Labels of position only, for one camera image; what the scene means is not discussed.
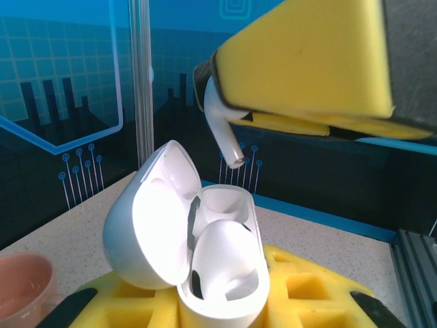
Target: metal frame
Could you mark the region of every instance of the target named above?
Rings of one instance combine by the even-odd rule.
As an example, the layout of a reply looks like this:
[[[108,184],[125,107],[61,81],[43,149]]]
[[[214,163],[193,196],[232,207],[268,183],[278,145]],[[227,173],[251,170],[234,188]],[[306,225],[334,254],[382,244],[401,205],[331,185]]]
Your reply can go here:
[[[408,326],[437,328],[436,240],[400,230],[391,255]]]
[[[129,0],[138,167],[154,151],[152,52],[148,0]]]

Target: earbud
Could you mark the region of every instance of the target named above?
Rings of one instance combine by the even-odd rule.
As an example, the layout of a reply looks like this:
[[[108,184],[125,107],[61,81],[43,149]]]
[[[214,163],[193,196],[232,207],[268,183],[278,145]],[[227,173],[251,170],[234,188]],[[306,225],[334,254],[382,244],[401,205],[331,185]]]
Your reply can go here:
[[[227,119],[239,120],[249,112],[226,107],[217,93],[212,77],[208,79],[206,84],[203,107],[206,122],[210,126],[226,163],[232,169],[240,167],[244,164],[244,155]]]
[[[218,220],[201,233],[193,253],[192,274],[206,301],[226,301],[228,284],[250,275],[259,263],[257,240],[241,223]]]

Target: speckled countertop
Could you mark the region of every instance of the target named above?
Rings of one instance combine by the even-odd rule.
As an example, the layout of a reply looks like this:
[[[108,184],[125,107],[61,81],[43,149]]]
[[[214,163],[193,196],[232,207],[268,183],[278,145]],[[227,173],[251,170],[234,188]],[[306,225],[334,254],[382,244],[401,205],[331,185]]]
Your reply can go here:
[[[111,270],[102,249],[104,219],[133,174],[9,247],[0,256],[37,251],[56,266],[59,292],[68,295]],[[370,238],[256,208],[263,243],[309,259],[372,289],[406,322],[389,245]]]

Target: earbud case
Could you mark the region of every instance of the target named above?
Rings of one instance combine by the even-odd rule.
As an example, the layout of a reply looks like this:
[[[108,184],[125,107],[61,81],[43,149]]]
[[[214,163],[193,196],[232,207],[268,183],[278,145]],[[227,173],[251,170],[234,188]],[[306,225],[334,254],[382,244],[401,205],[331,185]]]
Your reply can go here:
[[[218,220],[232,223],[206,229]],[[236,224],[244,229],[240,232]],[[191,271],[193,252],[202,262],[204,250],[197,247],[202,233],[221,233],[213,226],[231,227],[237,234],[249,231],[254,240],[249,251],[255,269],[229,282],[221,301],[202,299],[195,290],[202,276]],[[204,248],[213,246],[211,238],[203,239]],[[222,251],[237,252],[239,244],[232,241]],[[193,161],[176,141],[157,149],[116,199],[104,223],[103,245],[109,264],[129,284],[154,290],[177,287],[182,327],[249,327],[262,319],[270,278],[253,198],[237,186],[202,188]]]

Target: case lid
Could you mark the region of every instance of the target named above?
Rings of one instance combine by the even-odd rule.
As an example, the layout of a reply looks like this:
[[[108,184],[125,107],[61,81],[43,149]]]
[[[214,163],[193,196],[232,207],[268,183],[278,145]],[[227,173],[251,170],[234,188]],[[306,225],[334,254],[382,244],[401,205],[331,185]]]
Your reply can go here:
[[[152,156],[139,170],[145,173],[134,196],[132,222],[149,265],[159,278],[177,286],[190,271],[188,216],[201,181],[180,143],[172,140]]]

